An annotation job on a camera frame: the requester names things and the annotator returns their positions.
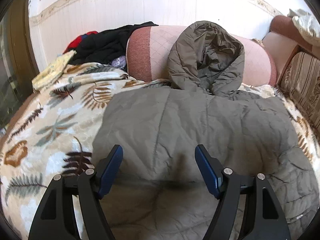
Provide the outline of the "black garment pile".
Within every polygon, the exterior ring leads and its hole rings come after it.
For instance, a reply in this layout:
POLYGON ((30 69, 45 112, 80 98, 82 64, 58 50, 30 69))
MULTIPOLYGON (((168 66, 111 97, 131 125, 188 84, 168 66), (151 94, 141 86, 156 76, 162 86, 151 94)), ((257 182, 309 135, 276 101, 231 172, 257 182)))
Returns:
POLYGON ((75 54, 68 63, 71 65, 89 62, 109 64, 114 59, 125 55, 127 42, 135 30, 155 26, 156 24, 149 21, 90 34, 75 47, 75 54))

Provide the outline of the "olive quilted hooded jacket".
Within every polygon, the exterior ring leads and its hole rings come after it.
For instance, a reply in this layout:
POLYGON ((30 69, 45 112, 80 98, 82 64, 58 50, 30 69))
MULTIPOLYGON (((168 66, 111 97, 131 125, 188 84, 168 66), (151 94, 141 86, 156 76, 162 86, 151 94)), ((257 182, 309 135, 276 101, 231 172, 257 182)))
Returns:
POLYGON ((202 239, 217 207, 194 153, 199 144, 240 175, 265 174, 292 239, 319 207, 311 164, 276 97, 240 90, 243 45, 221 26, 199 21, 172 46, 170 86, 113 96, 93 141, 97 164, 115 144, 124 151, 101 202, 116 239, 202 239))

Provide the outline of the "wooden stained-glass door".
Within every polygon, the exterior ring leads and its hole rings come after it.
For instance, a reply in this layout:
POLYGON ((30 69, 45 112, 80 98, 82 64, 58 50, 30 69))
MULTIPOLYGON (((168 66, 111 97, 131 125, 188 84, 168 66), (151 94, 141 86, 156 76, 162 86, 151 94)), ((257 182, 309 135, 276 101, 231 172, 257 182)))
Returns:
POLYGON ((29 0, 13 0, 1 19, 1 129, 9 124, 39 74, 31 45, 29 0))

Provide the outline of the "cream leaf-pattern fleece blanket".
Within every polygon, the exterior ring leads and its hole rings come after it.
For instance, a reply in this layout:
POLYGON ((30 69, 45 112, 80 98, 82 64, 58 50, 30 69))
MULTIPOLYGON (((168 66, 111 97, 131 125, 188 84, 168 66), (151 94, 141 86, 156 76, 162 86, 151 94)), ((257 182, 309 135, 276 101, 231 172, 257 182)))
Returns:
POLYGON ((150 83, 102 64, 68 66, 56 84, 38 94, 1 146, 1 202, 9 226, 27 239, 38 205, 56 174, 76 177, 97 164, 93 141, 113 96, 150 83))

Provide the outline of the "striped floral quilted bedding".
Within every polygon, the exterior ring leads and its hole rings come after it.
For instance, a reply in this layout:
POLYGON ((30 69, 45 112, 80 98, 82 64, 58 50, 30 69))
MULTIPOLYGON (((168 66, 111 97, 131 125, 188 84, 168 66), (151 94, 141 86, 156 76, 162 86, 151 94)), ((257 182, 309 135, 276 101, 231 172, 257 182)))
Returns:
POLYGON ((319 59, 305 52, 297 53, 285 69, 280 88, 319 131, 319 59))

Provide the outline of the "purple patterned item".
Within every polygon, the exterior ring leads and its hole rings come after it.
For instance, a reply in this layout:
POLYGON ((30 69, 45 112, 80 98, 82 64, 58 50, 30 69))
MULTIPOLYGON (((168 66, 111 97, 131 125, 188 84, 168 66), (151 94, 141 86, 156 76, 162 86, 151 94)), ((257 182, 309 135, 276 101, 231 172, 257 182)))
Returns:
POLYGON ((114 59, 111 62, 112 67, 119 68, 121 70, 126 70, 126 65, 127 65, 127 62, 126 62, 125 55, 121 55, 120 57, 114 59))

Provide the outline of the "white crumpled cloth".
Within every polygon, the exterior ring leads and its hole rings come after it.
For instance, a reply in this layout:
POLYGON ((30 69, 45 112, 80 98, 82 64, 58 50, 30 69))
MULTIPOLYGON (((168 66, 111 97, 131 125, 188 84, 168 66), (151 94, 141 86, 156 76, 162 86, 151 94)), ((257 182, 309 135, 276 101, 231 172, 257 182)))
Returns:
POLYGON ((298 29, 300 35, 306 42, 319 47, 320 25, 312 13, 303 9, 290 9, 287 16, 292 19, 294 26, 298 29))

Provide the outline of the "yellow patterned cloth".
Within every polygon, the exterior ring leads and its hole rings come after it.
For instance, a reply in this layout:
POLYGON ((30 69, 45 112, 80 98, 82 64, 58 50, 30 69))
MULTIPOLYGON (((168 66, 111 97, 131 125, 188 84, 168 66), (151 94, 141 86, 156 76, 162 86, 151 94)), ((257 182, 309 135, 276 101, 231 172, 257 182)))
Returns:
POLYGON ((76 54, 75 50, 70 50, 58 56, 42 72, 32 79, 33 90, 40 91, 54 83, 64 72, 68 62, 76 54))

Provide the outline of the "red garment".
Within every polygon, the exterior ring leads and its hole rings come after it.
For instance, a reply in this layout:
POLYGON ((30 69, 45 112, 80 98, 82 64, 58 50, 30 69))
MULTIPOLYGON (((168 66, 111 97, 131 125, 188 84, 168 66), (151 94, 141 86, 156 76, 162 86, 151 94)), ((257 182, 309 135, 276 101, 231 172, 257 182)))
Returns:
POLYGON ((97 31, 89 31, 89 32, 87 32, 87 33, 84 33, 84 34, 76 37, 76 38, 66 47, 66 49, 64 50, 63 53, 67 53, 67 52, 69 52, 69 51, 71 51, 71 50, 74 50, 74 49, 80 44, 80 42, 81 42, 82 40, 84 40, 85 38, 87 38, 87 37, 90 36, 90 35, 95 35, 95 34, 97 34, 97 33, 98 33, 97 31))

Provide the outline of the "pink quilted bolster pillow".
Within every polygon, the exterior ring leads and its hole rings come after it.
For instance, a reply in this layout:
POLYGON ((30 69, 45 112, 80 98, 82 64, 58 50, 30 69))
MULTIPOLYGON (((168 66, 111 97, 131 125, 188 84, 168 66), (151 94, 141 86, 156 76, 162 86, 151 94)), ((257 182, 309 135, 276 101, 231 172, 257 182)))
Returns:
MULTIPOLYGON (((167 79, 167 58, 184 26, 160 25, 135 30, 127 42, 127 71, 137 80, 149 82, 167 79)), ((243 83, 252 86, 275 85, 277 70, 274 60, 258 42, 234 37, 244 45, 243 83)))

